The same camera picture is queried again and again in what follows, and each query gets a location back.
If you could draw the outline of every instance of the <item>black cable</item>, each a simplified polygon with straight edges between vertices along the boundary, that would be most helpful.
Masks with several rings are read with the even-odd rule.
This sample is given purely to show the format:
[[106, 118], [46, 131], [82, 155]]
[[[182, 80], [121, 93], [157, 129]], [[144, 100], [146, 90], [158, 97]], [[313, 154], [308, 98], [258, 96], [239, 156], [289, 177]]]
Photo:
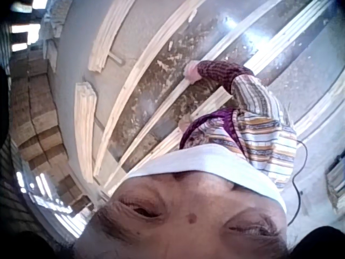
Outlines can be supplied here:
[[290, 220], [290, 222], [289, 222], [289, 224], [287, 226], [290, 226], [294, 222], [294, 220], [296, 219], [296, 217], [297, 217], [297, 215], [298, 215], [298, 213], [300, 212], [300, 209], [301, 209], [301, 194], [298, 191], [297, 186], [295, 184], [295, 178], [296, 178], [297, 175], [299, 175], [302, 172], [302, 170], [306, 166], [306, 163], [307, 163], [307, 160], [308, 160], [308, 148], [307, 148], [307, 146], [302, 141], [297, 140], [297, 142], [301, 143], [303, 145], [303, 147], [306, 149], [306, 158], [304, 159], [304, 163], [303, 163], [301, 169], [299, 169], [299, 171], [292, 177], [292, 185], [293, 185], [293, 187], [295, 188], [295, 190], [297, 192], [298, 206], [297, 206], [297, 210], [296, 210], [295, 215]]

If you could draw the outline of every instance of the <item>long wooden board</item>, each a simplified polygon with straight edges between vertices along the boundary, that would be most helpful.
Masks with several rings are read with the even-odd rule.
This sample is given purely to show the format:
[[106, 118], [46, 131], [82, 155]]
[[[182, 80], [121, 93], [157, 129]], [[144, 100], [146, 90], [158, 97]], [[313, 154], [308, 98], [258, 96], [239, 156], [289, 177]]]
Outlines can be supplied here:
[[78, 159], [85, 180], [93, 182], [92, 136], [97, 96], [88, 82], [75, 86], [74, 129]]

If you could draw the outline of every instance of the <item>stack of wood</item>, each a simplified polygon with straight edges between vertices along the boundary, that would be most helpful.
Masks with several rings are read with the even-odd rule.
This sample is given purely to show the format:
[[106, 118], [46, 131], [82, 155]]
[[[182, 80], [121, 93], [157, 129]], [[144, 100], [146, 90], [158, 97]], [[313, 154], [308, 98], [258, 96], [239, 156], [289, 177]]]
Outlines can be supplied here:
[[37, 133], [49, 130], [58, 125], [58, 117], [47, 75], [30, 78], [30, 113]]
[[97, 96], [88, 82], [75, 86], [74, 128], [80, 168], [85, 180], [93, 182], [92, 136]]
[[78, 201], [76, 201], [75, 203], [73, 203], [71, 205], [73, 212], [71, 213], [71, 217], [74, 217], [75, 215], [77, 215], [79, 212], [81, 212], [84, 208], [90, 206], [91, 200], [89, 199], [89, 197], [87, 196], [82, 196]]
[[12, 81], [11, 111], [13, 117], [11, 136], [17, 145], [21, 145], [36, 134], [30, 115], [29, 83], [27, 78]]
[[59, 181], [56, 190], [65, 205], [72, 205], [82, 197], [82, 191], [75, 184], [70, 175], [67, 175]]
[[338, 159], [326, 174], [328, 197], [335, 213], [345, 213], [345, 158]]
[[47, 54], [46, 57], [49, 60], [49, 63], [52, 67], [53, 72], [56, 72], [56, 62], [58, 59], [58, 50], [55, 46], [55, 43], [53, 40], [47, 40], [46, 43], [46, 50], [47, 50]]
[[67, 161], [47, 75], [12, 83], [11, 136], [35, 175]]

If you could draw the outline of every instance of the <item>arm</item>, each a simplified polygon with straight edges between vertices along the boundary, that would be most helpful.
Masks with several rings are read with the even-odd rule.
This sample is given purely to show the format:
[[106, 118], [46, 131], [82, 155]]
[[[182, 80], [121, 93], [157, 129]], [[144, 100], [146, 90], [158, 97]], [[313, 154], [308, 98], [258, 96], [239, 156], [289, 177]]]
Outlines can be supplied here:
[[222, 84], [241, 110], [292, 125], [282, 104], [250, 69], [225, 61], [201, 61], [196, 67], [200, 78], [210, 78]]

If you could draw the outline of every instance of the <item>fabric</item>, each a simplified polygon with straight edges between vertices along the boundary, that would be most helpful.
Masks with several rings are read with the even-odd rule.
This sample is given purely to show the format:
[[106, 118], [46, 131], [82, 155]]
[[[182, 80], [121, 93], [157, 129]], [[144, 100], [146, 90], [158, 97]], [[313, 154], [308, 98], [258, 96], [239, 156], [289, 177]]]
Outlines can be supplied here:
[[218, 175], [276, 200], [286, 212], [285, 203], [275, 184], [265, 174], [258, 173], [245, 159], [241, 159], [234, 152], [218, 144], [198, 145], [159, 156], [148, 161], [138, 170], [128, 173], [122, 182], [134, 177], [186, 171]]
[[194, 121], [180, 149], [219, 144], [267, 175], [282, 190], [296, 154], [296, 132], [281, 103], [253, 73], [238, 64], [202, 61], [197, 71], [218, 81], [235, 98], [237, 109], [223, 109]]

